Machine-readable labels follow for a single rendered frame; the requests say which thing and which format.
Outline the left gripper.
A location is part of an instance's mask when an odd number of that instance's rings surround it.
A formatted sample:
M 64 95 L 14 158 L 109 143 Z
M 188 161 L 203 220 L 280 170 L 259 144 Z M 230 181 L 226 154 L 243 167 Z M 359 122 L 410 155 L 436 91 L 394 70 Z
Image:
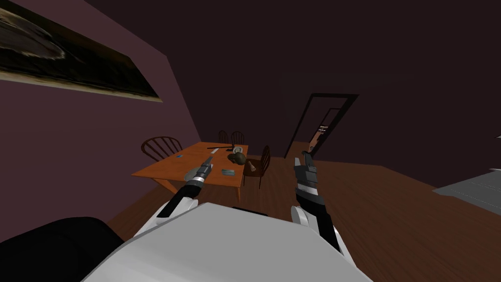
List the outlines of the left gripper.
M 211 164 L 212 156 L 209 156 L 207 160 L 201 165 L 201 168 L 199 169 L 199 174 L 198 176 L 194 178 L 195 182 L 198 183 L 203 183 L 207 176 L 211 173 L 211 170 L 213 169 L 214 164 Z

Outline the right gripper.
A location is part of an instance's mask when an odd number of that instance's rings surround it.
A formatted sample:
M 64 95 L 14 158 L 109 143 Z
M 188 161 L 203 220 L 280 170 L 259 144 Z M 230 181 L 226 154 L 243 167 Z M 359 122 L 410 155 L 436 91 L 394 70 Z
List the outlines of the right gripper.
M 317 168 L 314 167 L 310 152 L 302 151 L 302 155 L 304 157 L 304 165 L 301 165 L 299 158 L 295 158 L 294 172 L 297 189 L 301 191 L 316 191 L 318 183 Z

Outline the orange wooden table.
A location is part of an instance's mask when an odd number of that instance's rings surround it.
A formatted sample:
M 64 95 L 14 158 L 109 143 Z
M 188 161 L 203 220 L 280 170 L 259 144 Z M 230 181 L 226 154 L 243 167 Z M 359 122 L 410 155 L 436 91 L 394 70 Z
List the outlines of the orange wooden table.
M 132 174 L 136 177 L 149 178 L 162 185 L 172 193 L 176 193 L 170 181 L 182 181 L 185 174 L 206 161 L 209 156 L 212 156 L 211 164 L 214 164 L 210 175 L 206 178 L 205 184 L 226 186 L 235 188 L 238 201 L 241 200 L 240 186 L 243 178 L 243 165 L 231 163 L 227 159 L 230 154 L 226 149 L 218 149 L 215 154 L 211 154 L 213 149 L 208 147 L 230 146 L 229 143 L 213 143 L 213 142 L 198 142 L 179 153 L 167 157 L 159 162 L 156 162 L 138 172 Z M 222 169 L 235 170 L 234 176 L 225 176 L 222 174 Z

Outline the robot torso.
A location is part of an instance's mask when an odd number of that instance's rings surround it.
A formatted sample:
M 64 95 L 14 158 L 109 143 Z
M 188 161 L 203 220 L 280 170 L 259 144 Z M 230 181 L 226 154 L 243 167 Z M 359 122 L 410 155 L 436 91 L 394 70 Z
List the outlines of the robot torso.
M 134 236 L 82 282 L 372 282 L 310 227 L 212 203 Z

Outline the grey flat slab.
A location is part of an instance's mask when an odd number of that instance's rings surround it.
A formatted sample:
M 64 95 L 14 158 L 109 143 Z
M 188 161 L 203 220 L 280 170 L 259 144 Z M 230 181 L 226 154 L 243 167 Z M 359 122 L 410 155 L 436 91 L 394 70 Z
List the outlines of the grey flat slab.
M 501 169 L 433 190 L 501 216 Z

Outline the dark framed wall picture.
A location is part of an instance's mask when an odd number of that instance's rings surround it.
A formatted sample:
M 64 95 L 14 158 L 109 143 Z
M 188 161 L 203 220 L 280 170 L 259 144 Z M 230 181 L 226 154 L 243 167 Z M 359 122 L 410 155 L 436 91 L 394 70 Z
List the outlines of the dark framed wall picture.
M 0 80 L 160 102 L 126 55 L 0 0 Z

